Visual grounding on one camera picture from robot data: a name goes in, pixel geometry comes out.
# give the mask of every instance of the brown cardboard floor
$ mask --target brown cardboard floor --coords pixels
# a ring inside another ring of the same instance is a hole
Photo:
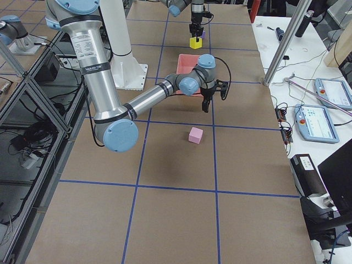
[[[24,14],[33,32],[54,35],[43,1],[0,5],[9,9],[0,15]],[[127,153],[96,147],[86,119],[27,264],[315,263],[247,10],[207,8],[214,20],[193,50],[190,8],[174,18],[160,3],[136,1],[131,44],[149,64],[148,87],[176,71],[180,53],[224,59],[233,75],[227,100],[216,95],[207,114],[199,97],[163,101],[138,118],[139,141]],[[216,78],[228,80],[219,61]],[[204,130],[199,145],[187,141],[191,127]]]

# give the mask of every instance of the white pillar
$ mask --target white pillar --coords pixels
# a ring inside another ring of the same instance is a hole
[[[101,0],[100,8],[114,53],[110,64],[116,88],[142,90],[148,65],[133,57],[122,0]]]

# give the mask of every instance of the light blue joint cap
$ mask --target light blue joint cap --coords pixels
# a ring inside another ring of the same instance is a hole
[[[4,35],[4,34],[0,34],[0,40],[2,43],[4,43],[5,45],[10,45],[12,40],[11,38],[9,38],[8,36]]]
[[[185,95],[192,95],[198,90],[199,84],[195,79],[186,77],[180,81],[178,87]]]
[[[0,20],[3,20],[5,22],[19,22],[20,21],[19,17],[16,15],[5,15],[2,18],[0,18]]]
[[[215,58],[210,54],[203,54],[198,58],[198,65],[205,69],[213,69],[215,68]]]
[[[46,25],[49,28],[55,29],[55,30],[61,30],[61,26],[60,26],[58,21],[51,20],[51,19],[49,19],[47,17],[45,17],[45,20],[46,20]]]
[[[62,8],[77,15],[89,15],[99,7],[100,0],[55,0]]]
[[[169,7],[169,12],[171,13],[171,15],[173,15],[174,17],[178,17],[179,14],[181,14],[181,10],[176,6],[176,5],[170,5]]]
[[[136,145],[138,128],[128,119],[120,119],[105,130],[103,141],[106,148],[114,152],[125,152]]]

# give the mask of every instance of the yellow cube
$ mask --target yellow cube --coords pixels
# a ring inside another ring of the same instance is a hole
[[[202,38],[199,37],[197,40],[197,37],[191,37],[189,39],[189,46],[193,49],[201,48],[202,47]]]

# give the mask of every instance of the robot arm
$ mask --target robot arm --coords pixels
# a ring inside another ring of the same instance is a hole
[[[15,15],[6,15],[0,18],[0,41],[5,45],[16,40],[16,45],[22,51],[34,46],[33,40],[24,28],[21,20]]]
[[[201,87],[202,93],[210,92],[207,98],[211,99],[214,94],[218,86],[215,59],[205,54],[200,56],[191,73],[171,74],[130,102],[121,104],[100,37],[99,1],[75,0],[68,3],[67,0],[47,0],[46,5],[50,26],[60,28],[71,38],[96,110],[95,133],[108,149],[124,152],[132,148],[138,139],[133,120],[177,90],[191,95]]]
[[[161,0],[161,2],[169,8],[169,12],[177,17],[189,4],[191,4],[191,24],[189,25],[189,32],[192,37],[199,38],[203,34],[202,20],[203,18],[212,18],[213,14],[205,10],[204,0]],[[191,48],[200,48],[201,45],[191,45]]]

